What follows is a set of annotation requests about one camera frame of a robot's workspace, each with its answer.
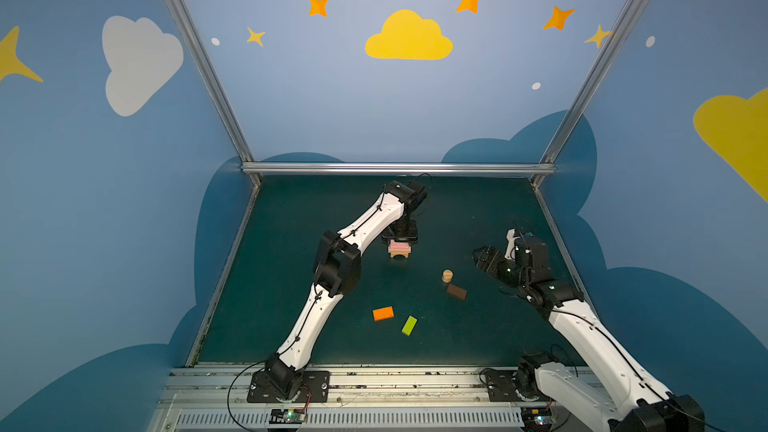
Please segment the pink wood block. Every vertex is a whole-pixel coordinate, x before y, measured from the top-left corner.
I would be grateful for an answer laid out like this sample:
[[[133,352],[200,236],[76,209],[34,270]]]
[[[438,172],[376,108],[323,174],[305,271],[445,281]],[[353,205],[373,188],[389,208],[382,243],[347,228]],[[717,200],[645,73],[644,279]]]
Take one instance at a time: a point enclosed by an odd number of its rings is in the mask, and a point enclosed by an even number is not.
[[[398,242],[395,240],[391,240],[388,245],[388,252],[390,251],[410,251],[412,248],[411,245],[408,242]]]

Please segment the natural wood arch block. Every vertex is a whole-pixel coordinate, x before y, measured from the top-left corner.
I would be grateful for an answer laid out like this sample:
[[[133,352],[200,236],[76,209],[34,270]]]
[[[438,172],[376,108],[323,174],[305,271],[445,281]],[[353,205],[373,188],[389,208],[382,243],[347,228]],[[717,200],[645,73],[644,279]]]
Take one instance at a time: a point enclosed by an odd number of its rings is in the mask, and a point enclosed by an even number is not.
[[[410,251],[390,251],[389,252],[389,255],[391,258],[402,257],[407,259],[410,256],[410,254],[411,254]]]

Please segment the dark brown wood block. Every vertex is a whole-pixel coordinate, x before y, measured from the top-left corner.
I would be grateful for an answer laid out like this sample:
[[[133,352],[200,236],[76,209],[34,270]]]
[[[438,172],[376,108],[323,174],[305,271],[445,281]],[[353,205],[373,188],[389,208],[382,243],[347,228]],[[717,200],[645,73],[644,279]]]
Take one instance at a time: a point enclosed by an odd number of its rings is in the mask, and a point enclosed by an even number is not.
[[[454,298],[456,298],[458,300],[462,300],[462,301],[466,300],[467,296],[468,296],[468,291],[466,289],[464,289],[464,288],[462,288],[460,286],[456,286],[453,283],[449,283],[446,286],[446,293],[449,296],[454,297]]]

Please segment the orange wood block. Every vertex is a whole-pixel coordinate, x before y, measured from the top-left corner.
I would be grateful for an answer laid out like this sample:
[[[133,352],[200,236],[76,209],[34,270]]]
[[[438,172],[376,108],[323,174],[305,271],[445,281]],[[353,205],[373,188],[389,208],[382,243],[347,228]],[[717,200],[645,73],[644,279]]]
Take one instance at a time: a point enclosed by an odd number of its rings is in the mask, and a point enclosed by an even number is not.
[[[372,316],[375,322],[392,319],[395,317],[394,308],[392,306],[382,307],[374,309]]]

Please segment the lime green wood block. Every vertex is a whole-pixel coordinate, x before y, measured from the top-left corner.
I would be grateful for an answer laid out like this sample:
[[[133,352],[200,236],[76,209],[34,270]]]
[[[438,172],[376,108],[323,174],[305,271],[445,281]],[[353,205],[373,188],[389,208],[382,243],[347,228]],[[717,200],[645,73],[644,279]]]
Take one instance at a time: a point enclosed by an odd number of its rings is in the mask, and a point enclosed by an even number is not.
[[[406,319],[406,321],[405,321],[405,323],[404,323],[404,325],[403,325],[403,327],[401,329],[401,333],[404,334],[405,336],[410,336],[412,334],[412,332],[413,332],[417,322],[418,322],[418,319],[416,317],[409,316]]]

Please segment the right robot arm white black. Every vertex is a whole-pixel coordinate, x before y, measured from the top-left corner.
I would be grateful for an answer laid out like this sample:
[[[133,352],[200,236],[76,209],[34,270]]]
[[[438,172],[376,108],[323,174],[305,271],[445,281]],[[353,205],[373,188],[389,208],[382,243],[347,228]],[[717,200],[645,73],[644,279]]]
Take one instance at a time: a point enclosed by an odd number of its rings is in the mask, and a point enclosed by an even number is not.
[[[584,360],[603,393],[551,353],[523,356],[513,376],[523,401],[551,400],[593,431],[702,431],[705,413],[688,395],[676,395],[648,372],[607,330],[584,295],[554,275],[548,246],[511,232],[505,250],[473,251],[475,266],[517,290]]]

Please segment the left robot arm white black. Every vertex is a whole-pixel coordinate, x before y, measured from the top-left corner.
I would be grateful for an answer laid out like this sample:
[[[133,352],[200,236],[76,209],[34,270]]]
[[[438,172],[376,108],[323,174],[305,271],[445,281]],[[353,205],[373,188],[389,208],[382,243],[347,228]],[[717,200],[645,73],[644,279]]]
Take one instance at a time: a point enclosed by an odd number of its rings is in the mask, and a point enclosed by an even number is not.
[[[313,262],[307,300],[290,333],[265,360],[263,372],[281,401],[294,398],[314,345],[336,305],[357,287],[362,256],[375,240],[411,245],[418,231],[411,214],[427,197],[427,187],[414,179],[383,186],[373,204],[356,220],[321,236]]]

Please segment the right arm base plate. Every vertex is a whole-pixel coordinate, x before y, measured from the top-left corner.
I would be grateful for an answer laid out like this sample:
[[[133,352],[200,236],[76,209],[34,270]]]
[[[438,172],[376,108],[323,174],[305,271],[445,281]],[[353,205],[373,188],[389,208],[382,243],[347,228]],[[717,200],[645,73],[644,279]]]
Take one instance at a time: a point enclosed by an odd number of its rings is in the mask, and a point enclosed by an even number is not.
[[[537,369],[484,368],[478,377],[491,402],[557,402],[541,390]]]

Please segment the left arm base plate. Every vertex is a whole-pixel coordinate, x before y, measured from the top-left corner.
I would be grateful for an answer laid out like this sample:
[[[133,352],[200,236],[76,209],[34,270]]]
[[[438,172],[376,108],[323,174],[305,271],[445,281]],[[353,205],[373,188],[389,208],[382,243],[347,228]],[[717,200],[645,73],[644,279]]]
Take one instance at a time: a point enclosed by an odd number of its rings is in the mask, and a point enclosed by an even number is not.
[[[310,370],[302,374],[300,385],[292,394],[283,396],[272,384],[264,371],[258,371],[251,378],[246,396],[248,403],[326,403],[330,389],[331,374],[327,370]]]

